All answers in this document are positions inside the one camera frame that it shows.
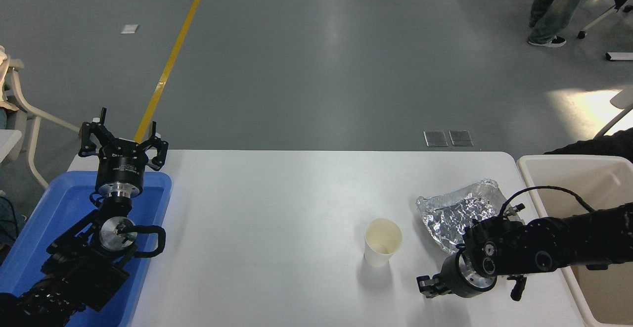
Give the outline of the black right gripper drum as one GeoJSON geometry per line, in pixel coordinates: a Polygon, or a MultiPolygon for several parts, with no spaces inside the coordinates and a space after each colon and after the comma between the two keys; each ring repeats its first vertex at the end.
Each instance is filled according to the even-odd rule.
{"type": "Polygon", "coordinates": [[[440,276],[451,293],[463,298],[481,295],[497,284],[497,277],[485,277],[477,273],[463,252],[455,253],[443,262],[440,276]]]}

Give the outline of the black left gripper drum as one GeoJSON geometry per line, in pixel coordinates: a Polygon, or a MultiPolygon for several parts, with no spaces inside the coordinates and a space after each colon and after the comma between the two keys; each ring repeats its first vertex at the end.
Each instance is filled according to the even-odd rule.
{"type": "Polygon", "coordinates": [[[144,149],[129,140],[115,140],[101,146],[98,151],[99,166],[96,184],[125,183],[141,186],[144,182],[145,165],[148,163],[144,149]]]}

